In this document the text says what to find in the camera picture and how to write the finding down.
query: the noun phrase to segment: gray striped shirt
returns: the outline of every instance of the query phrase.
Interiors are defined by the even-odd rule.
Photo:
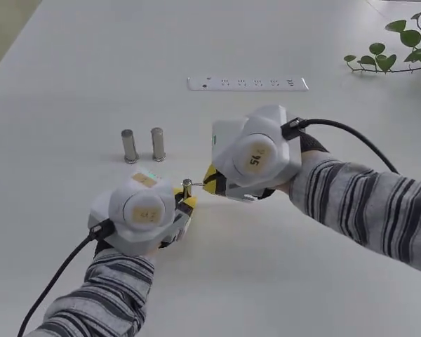
[[[290,187],[304,214],[421,270],[421,181],[315,152]]]
[[[304,214],[360,245],[421,270],[421,182],[316,152],[290,187]],[[27,337],[132,337],[145,321],[154,266],[107,249],[85,283],[57,299]]]

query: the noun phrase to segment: metal cylinder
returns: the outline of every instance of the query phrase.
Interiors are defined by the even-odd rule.
[[[121,140],[123,141],[123,150],[125,151],[125,162],[134,164],[139,159],[139,154],[135,150],[134,136],[132,130],[123,130],[121,132]]]
[[[153,141],[153,160],[163,161],[166,158],[166,152],[163,148],[163,130],[161,128],[152,129]]]
[[[184,200],[192,196],[192,186],[193,186],[193,183],[190,179],[184,179],[182,181],[182,194],[183,194],[182,198]]]

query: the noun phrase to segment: table surface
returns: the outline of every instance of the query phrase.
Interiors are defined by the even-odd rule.
[[[134,166],[200,180],[211,123],[266,104],[364,132],[421,179],[421,72],[351,74],[370,43],[405,57],[383,27],[421,4],[378,0],[45,0],[0,64],[0,336],[87,233],[92,200]],[[308,92],[193,92],[186,78],[305,78]],[[164,129],[167,159],[150,159]],[[331,152],[385,170],[349,134],[309,129]],[[421,273],[304,217],[285,195],[246,206],[195,190],[192,226],[159,255],[140,336],[421,336]],[[79,286],[89,246],[50,302]]]

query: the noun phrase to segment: black wrist strap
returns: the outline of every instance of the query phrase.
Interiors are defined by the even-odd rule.
[[[302,131],[300,131],[300,141],[301,153],[311,150],[329,152],[319,141]]]

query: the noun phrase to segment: power strip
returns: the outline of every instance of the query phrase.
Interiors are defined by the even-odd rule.
[[[302,77],[189,77],[187,84],[190,90],[201,91],[308,91]]]

